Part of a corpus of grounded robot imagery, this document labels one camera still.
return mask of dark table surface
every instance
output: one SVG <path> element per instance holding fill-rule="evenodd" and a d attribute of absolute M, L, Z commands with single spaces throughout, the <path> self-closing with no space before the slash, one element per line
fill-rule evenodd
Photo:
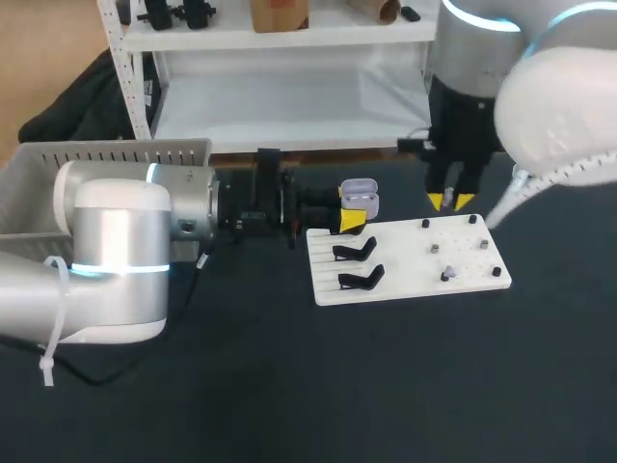
<path fill-rule="evenodd" d="M 466 213 L 510 177 L 494 160 Z M 379 181 L 380 220 L 434 215 L 423 166 L 306 168 Z M 173 336 L 92 389 L 0 350 L 3 462 L 615 462 L 617 187 L 554 188 L 494 231 L 505 291 L 318 307 L 306 242 L 220 250 Z M 191 276 L 172 270 L 170 310 Z M 148 350 L 64 346 L 104 375 Z"/>

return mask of black bracket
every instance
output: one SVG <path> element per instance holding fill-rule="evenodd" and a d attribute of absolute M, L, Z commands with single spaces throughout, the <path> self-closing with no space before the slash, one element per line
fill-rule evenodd
<path fill-rule="evenodd" d="M 377 247 L 377 239 L 375 236 L 368 238 L 362 249 L 348 248 L 347 246 L 333 246 L 332 252 L 335 255 L 335 260 L 356 260 L 364 262 L 373 253 Z"/>
<path fill-rule="evenodd" d="M 341 273 L 338 275 L 338 283 L 341 289 L 364 289 L 370 291 L 373 289 L 382 277 L 386 274 L 384 265 L 377 265 L 368 277 L 359 277 L 349 273 Z"/>

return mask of white shelf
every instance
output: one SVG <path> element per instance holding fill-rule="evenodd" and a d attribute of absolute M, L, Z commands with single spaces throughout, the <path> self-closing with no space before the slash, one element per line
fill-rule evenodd
<path fill-rule="evenodd" d="M 209 138 L 213 152 L 386 148 L 428 121 L 419 69 L 247 69 L 174 77 L 155 138 Z"/>
<path fill-rule="evenodd" d="M 191 31 L 174 20 L 174 28 L 155 32 L 143 21 L 132 24 L 124 36 L 128 51 L 224 50 L 284 48 L 372 43 L 432 41 L 437 27 L 439 2 L 407 0 L 422 20 L 410 23 L 402 17 L 391 25 L 377 24 L 349 7 L 345 0 L 312 0 L 309 28 L 288 33 L 257 34 L 253 30 L 250 0 L 224 0 L 209 28 Z"/>

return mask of gray plastic crate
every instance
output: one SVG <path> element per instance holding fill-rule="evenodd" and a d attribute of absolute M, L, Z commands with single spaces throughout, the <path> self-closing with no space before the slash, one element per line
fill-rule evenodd
<path fill-rule="evenodd" d="M 35 261 L 72 262 L 72 239 L 54 219 L 56 175 L 68 161 L 156 162 L 202 166 L 209 140 L 27 143 L 0 171 L 0 251 Z M 194 260 L 198 243 L 172 244 L 172 260 Z"/>

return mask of screw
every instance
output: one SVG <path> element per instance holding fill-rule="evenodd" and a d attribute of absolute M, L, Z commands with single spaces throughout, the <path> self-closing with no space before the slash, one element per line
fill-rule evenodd
<path fill-rule="evenodd" d="M 456 278 L 456 270 L 454 270 L 454 267 L 452 267 L 452 265 L 447 265 L 445 270 L 443 271 L 443 274 L 447 278 Z"/>

